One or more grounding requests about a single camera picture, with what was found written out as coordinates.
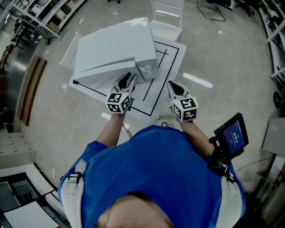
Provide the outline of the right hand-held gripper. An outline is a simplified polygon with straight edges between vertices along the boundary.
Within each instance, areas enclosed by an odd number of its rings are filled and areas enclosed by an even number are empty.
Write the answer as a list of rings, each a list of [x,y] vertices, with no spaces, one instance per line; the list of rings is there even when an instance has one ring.
[[[168,81],[167,89],[171,100],[172,112],[180,122],[193,121],[197,117],[199,108],[196,97],[193,97],[189,89],[176,81]]]

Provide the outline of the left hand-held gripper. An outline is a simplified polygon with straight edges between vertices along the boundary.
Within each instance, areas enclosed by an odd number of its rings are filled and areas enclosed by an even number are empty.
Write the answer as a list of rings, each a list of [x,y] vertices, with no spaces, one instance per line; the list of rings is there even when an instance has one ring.
[[[107,94],[105,104],[112,113],[125,114],[131,110],[133,103],[132,92],[122,91],[128,86],[131,73],[122,74],[113,84],[113,89]],[[134,90],[137,76],[134,74],[130,81],[130,89]]]

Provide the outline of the white microwave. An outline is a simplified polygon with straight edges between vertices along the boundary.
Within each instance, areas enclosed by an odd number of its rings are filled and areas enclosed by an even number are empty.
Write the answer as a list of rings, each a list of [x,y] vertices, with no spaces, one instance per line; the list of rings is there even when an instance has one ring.
[[[136,83],[159,77],[147,17],[102,28],[79,39],[74,68],[76,82],[94,89],[108,89],[128,73],[136,75]]]

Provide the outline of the person's left forearm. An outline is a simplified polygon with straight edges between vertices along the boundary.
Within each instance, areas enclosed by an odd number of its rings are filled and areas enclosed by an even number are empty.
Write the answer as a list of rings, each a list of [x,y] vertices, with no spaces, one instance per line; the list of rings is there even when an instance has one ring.
[[[108,148],[117,146],[125,115],[113,113],[105,128],[96,138],[96,141]]]

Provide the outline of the person's right forearm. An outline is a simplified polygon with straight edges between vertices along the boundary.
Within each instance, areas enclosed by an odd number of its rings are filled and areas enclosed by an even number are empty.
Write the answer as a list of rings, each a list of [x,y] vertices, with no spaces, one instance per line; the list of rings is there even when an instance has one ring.
[[[209,138],[193,121],[179,121],[179,125],[195,152],[203,159],[209,158],[214,151],[214,146],[209,142]]]

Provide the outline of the white table with black lines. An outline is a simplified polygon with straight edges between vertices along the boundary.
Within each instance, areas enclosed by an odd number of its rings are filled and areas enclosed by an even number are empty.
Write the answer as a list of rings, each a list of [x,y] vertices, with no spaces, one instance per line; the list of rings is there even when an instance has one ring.
[[[134,100],[131,110],[127,111],[133,117],[149,124],[157,121],[168,97],[167,82],[175,79],[186,52],[186,47],[180,43],[154,36],[153,40],[159,77],[150,79],[145,83],[135,84],[132,93]],[[78,83],[74,80],[74,73],[69,84],[71,87],[104,103],[107,94],[112,90],[112,88],[94,89]]]

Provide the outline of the person's blue shirt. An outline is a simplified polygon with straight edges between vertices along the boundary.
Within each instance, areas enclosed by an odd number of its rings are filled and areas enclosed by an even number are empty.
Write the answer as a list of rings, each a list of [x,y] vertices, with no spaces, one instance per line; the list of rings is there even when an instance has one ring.
[[[149,197],[174,228],[232,228],[246,210],[233,181],[211,171],[182,130],[149,126],[129,141],[108,148],[89,143],[63,176],[58,194],[72,228],[95,228],[100,215],[122,196]]]

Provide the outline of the wooden step platform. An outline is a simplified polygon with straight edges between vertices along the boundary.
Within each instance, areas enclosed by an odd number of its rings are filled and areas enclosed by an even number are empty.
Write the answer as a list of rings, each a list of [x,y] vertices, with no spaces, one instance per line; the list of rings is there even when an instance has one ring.
[[[34,57],[30,67],[28,68],[17,111],[18,118],[25,126],[29,125],[33,101],[46,65],[47,61],[44,58]]]

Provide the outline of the white shelving rack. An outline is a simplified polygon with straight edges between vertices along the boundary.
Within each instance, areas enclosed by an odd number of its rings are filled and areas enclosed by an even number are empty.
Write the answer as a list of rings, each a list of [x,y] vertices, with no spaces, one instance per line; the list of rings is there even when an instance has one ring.
[[[258,8],[271,49],[273,73],[278,85],[285,87],[285,0],[260,0]]]
[[[12,0],[14,15],[34,27],[47,40],[61,30],[87,0]]]

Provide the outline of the black wheel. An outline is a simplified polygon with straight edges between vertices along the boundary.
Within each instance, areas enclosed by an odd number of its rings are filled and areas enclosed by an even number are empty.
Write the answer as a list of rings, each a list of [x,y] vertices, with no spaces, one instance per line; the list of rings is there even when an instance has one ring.
[[[281,89],[281,93],[277,91],[273,93],[273,102],[278,109],[285,106],[285,87]]]

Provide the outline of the person's bare neck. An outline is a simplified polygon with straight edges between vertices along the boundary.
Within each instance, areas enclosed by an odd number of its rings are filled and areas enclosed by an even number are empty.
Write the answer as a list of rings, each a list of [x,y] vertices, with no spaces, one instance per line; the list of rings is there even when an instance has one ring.
[[[165,212],[145,195],[127,194],[113,202],[95,228],[174,228]]]

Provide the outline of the grey locker cabinet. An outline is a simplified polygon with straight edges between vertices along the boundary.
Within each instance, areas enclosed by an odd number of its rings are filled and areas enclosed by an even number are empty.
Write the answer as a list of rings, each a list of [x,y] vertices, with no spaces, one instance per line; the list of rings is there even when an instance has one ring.
[[[36,151],[24,133],[0,132],[0,170],[36,162]]]

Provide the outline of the dark glass window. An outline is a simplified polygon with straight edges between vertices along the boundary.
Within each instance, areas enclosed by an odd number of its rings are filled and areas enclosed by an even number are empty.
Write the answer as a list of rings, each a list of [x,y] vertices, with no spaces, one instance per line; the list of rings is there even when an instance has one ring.
[[[25,172],[0,177],[0,210],[3,212],[26,205],[40,196]]]

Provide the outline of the whiteboard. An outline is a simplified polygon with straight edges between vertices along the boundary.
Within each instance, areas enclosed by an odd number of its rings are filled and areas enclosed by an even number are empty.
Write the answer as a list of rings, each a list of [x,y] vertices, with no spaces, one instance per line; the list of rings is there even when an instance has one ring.
[[[55,215],[46,212],[36,201],[4,213],[12,228],[69,228]]]

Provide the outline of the metal frame chair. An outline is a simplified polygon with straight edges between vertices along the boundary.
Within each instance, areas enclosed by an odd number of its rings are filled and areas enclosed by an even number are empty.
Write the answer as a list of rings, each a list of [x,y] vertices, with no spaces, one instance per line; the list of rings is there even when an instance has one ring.
[[[220,11],[219,5],[208,3],[206,0],[196,0],[196,7],[208,21],[225,22],[226,17]]]

